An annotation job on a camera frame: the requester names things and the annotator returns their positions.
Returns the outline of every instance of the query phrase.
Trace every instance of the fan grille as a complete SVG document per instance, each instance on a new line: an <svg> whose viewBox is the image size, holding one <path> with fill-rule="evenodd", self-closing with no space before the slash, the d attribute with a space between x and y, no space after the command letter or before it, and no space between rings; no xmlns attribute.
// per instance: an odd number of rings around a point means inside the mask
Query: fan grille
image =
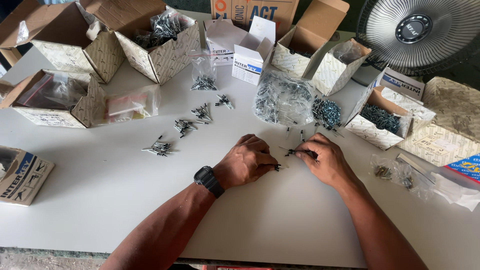
<svg viewBox="0 0 480 270"><path fill-rule="evenodd" d="M431 19L429 33L401 42L398 25L413 14ZM367 62L408 76L445 70L480 51L478 0L367 0L360 12L357 41L371 48Z"/></svg>

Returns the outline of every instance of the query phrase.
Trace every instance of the black digital watch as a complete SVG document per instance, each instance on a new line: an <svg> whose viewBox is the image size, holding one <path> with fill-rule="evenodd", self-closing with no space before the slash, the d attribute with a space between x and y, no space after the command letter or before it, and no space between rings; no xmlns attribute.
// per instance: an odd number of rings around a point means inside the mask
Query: black digital watch
<svg viewBox="0 0 480 270"><path fill-rule="evenodd" d="M209 166L201 168L193 179L195 183L204 185L217 199L225 192L215 176L213 176L213 170Z"/></svg>

